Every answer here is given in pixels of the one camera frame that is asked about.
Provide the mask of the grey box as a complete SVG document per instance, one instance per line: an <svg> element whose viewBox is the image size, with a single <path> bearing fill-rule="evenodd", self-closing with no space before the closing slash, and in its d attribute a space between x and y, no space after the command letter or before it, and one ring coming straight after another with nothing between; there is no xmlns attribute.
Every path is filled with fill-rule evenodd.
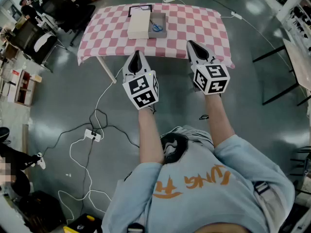
<svg viewBox="0 0 311 233"><path fill-rule="evenodd" d="M167 29L166 29L166 14L165 13L156 13L151 12L150 20L152 20L157 25L163 27L163 31L154 32L152 30L152 25L149 21L149 28L148 28L148 37L149 38L166 38L167 37Z"/></svg>

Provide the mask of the pink checkered tablecloth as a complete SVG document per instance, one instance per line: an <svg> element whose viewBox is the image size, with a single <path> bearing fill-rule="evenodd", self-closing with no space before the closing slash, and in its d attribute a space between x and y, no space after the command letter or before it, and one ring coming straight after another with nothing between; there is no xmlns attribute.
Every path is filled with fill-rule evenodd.
<svg viewBox="0 0 311 233"><path fill-rule="evenodd" d="M129 8L129 4L123 4L97 11L78 48L79 64L89 57L131 55L136 50L146 56L186 59L186 43L193 40L210 48L222 64L235 67L227 31L217 11L183 4L154 3L153 11L166 15L166 38L129 39Z"/></svg>

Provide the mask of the person's left forearm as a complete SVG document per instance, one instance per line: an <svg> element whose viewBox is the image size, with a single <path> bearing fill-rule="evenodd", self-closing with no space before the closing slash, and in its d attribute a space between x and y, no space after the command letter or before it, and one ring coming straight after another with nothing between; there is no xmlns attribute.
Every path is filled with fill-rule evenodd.
<svg viewBox="0 0 311 233"><path fill-rule="evenodd" d="M152 110L145 107L138 111L139 157L141 163L164 162L164 152Z"/></svg>

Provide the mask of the black metal rack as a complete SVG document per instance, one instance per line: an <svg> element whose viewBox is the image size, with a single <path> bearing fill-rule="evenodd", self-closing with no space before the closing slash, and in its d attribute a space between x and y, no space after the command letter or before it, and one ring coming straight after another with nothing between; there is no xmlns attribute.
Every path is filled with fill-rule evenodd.
<svg viewBox="0 0 311 233"><path fill-rule="evenodd" d="M304 190L303 183L306 178L311 179L311 146L304 146L294 152L290 161L293 163L293 171L298 173L290 173L290 177L294 177L293 182L296 193L311 195L311 191Z"/></svg>

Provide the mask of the wooden board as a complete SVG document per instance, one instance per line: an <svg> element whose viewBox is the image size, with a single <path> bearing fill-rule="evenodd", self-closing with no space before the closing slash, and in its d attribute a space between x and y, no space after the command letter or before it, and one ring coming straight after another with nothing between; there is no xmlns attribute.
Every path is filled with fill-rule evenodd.
<svg viewBox="0 0 311 233"><path fill-rule="evenodd" d="M22 152L25 154L29 153L28 136L29 136L29 125L22 124Z"/></svg>

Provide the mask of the blue-handled scissors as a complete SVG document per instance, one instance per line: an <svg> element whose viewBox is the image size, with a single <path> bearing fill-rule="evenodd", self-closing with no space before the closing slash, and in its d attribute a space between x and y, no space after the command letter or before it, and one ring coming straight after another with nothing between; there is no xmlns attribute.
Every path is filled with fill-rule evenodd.
<svg viewBox="0 0 311 233"><path fill-rule="evenodd" d="M154 23L152 20L150 20L150 23L152 25L152 30L154 32L160 32L160 31L163 31L163 27L160 26L160 25L157 25L156 23Z"/></svg>

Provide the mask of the person's light blue shirt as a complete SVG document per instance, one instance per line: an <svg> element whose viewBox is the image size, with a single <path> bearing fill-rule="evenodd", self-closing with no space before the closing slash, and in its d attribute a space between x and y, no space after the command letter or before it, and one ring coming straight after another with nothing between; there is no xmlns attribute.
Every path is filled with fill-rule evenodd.
<svg viewBox="0 0 311 233"><path fill-rule="evenodd" d="M165 160L142 163L119 180L103 233L193 233L213 223L277 233L294 186L277 164L237 135L214 147L210 134L176 127L161 136Z"/></svg>

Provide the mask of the wooden table with black legs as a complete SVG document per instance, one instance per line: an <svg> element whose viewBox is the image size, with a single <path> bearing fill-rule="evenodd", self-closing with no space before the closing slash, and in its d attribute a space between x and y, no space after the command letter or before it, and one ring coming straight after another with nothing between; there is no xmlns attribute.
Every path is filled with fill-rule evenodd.
<svg viewBox="0 0 311 233"><path fill-rule="evenodd" d="M293 85L291 85L290 87L288 87L287 89L285 89L284 91L280 92L279 94L273 96L272 98L268 99L267 101L263 102L262 105L267 105L279 98L281 98L282 96L288 94L289 92L291 92L292 90L294 90L297 87L303 87L306 90L309 90L311 92L311 63L310 63L310 59L308 57L306 57L303 53L301 53L298 49L298 47L290 42L287 39L282 39L283 40L283 45L268 52L265 53L264 55L256 58L255 60L253 60L253 63L260 61L262 59L265 59L273 54L276 54L282 50L285 50L292 69L291 72L294 74L295 77L295 83Z"/></svg>

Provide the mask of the wooden crate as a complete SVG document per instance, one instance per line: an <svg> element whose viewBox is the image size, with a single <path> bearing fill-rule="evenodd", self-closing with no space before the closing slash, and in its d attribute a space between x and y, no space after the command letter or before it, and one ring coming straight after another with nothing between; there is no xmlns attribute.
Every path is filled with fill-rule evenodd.
<svg viewBox="0 0 311 233"><path fill-rule="evenodd" d="M14 92L13 102L30 107L32 105L35 87L42 82L42 77L36 74L30 74L25 70L19 72Z"/></svg>

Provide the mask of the white shelf unit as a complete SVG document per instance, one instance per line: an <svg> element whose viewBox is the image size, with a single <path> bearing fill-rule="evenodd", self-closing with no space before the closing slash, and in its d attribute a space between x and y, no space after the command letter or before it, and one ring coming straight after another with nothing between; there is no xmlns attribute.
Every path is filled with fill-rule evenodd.
<svg viewBox="0 0 311 233"><path fill-rule="evenodd" d="M311 54L311 0L287 0L276 17L290 40Z"/></svg>

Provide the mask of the white table leg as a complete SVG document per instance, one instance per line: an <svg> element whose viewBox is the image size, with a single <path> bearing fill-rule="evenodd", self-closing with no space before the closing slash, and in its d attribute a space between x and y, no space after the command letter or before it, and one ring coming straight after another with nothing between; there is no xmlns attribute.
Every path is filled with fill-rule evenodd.
<svg viewBox="0 0 311 233"><path fill-rule="evenodd" d="M99 63L102 65L102 67L104 68L104 70L106 71L107 75L110 77L112 83L116 83L117 80L116 80L115 76L113 75L113 73L111 72L111 70L108 67L108 65L105 63L103 57L102 56L97 56L97 59L98 59Z"/></svg>

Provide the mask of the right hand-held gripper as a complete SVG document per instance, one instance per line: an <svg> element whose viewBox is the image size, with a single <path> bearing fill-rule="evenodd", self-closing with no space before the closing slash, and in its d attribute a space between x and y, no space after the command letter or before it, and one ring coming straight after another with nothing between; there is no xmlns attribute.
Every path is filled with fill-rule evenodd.
<svg viewBox="0 0 311 233"><path fill-rule="evenodd" d="M193 83L205 95L225 92L230 76L226 66L220 64L214 52L202 43L189 40L187 53L194 73Z"/></svg>

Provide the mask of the black chair with white cushion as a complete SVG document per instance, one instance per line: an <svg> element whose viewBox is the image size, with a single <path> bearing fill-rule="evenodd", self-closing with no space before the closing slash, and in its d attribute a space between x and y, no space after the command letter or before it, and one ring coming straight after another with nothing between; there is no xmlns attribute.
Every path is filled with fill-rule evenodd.
<svg viewBox="0 0 311 233"><path fill-rule="evenodd" d="M52 32L44 32L30 20L25 21L19 28L14 28L10 44L20 49L25 58L37 65L46 67L47 60L55 48L66 49L63 43Z"/></svg>

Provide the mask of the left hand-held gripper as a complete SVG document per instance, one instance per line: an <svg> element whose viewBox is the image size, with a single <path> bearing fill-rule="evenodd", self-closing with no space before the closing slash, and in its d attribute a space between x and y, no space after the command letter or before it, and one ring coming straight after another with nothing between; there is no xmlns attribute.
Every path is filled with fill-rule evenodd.
<svg viewBox="0 0 311 233"><path fill-rule="evenodd" d="M151 70L142 51L137 50L128 57L122 73L123 88L138 110L158 102L159 85L156 72Z"/></svg>

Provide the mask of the black framed picture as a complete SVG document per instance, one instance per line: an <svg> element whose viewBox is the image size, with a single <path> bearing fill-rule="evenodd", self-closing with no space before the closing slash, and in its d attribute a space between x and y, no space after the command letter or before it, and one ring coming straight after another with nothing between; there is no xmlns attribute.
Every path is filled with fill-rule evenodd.
<svg viewBox="0 0 311 233"><path fill-rule="evenodd" d="M129 11L128 11L128 17L131 17L133 14L139 13L142 11L152 12L153 6L151 4L130 6Z"/></svg>

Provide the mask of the person's right forearm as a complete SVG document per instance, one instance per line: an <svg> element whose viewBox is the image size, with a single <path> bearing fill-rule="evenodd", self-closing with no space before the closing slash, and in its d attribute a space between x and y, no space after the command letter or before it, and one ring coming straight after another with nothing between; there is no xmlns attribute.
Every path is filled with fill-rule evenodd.
<svg viewBox="0 0 311 233"><path fill-rule="evenodd" d="M205 95L207 114L209 116L210 135L214 147L235 134L219 94Z"/></svg>

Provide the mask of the white flat box lid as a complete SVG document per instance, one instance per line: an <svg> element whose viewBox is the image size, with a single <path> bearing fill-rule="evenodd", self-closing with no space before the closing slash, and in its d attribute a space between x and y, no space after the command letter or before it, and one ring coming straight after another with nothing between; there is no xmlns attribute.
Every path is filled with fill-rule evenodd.
<svg viewBox="0 0 311 233"><path fill-rule="evenodd" d="M148 39L150 11L138 11L131 15L127 35L129 39Z"/></svg>

